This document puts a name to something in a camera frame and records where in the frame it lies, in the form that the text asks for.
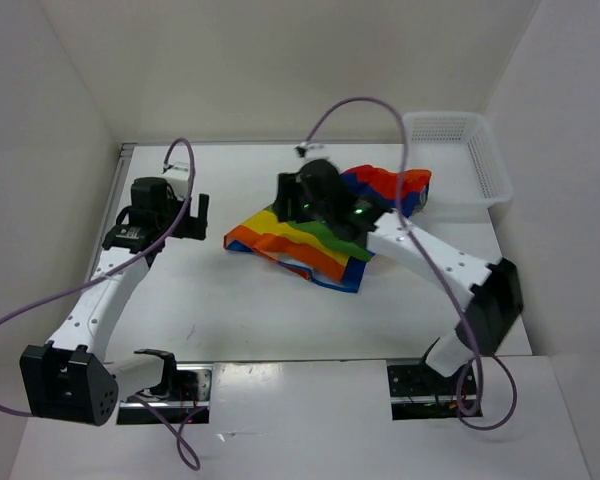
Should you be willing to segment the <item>rainbow striped shorts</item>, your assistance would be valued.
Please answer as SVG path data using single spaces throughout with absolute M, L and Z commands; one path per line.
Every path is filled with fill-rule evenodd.
M 398 174 L 369 164 L 340 174 L 348 191 L 370 194 L 396 206 Z M 401 208 L 407 217 L 426 205 L 432 172 L 409 169 L 404 174 Z M 224 236 L 224 249 L 252 253 L 283 267 L 320 287 L 357 293 L 373 253 L 337 239 L 319 222 L 278 222 L 271 206 L 244 220 Z

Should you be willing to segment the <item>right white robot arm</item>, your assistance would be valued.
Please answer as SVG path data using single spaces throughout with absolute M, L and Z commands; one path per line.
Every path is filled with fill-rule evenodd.
M 338 239 L 397 262 L 450 296 L 460 320 L 434 342 L 418 370 L 420 385 L 430 393 L 444 391 L 474 358 L 494 355 L 523 311 L 514 263 L 489 263 L 454 248 L 379 195 L 353 192 L 326 159 L 279 174 L 273 212 L 280 221 L 317 221 Z

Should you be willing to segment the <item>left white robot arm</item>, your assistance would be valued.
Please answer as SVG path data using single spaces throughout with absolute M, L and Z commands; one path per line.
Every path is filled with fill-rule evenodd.
M 167 238 L 206 237 L 209 197 L 199 196 L 198 214 L 192 216 L 190 182 L 183 172 L 133 182 L 130 204 L 105 235 L 94 285 L 44 345 L 29 345 L 20 357 L 32 416 L 100 426 L 118 401 L 143 390 L 160 400 L 176 394 L 174 354 L 144 348 L 113 363 L 106 363 L 105 354 L 127 302 Z

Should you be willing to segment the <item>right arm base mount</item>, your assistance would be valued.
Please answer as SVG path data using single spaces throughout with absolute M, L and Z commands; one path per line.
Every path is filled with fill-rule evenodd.
M 460 371 L 444 377 L 418 359 L 388 361 L 391 414 L 393 421 L 456 418 L 458 400 L 467 408 L 476 401 L 477 383 L 473 370 L 457 394 Z

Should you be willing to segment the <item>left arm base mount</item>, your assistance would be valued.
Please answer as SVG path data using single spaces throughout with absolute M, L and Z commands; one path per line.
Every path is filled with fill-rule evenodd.
M 136 396 L 156 409 L 171 425 L 208 424 L 214 366 L 212 364 L 179 363 L 175 379 L 167 390 L 151 387 Z M 141 402 L 131 397 L 120 402 L 117 425 L 152 425 L 158 419 Z

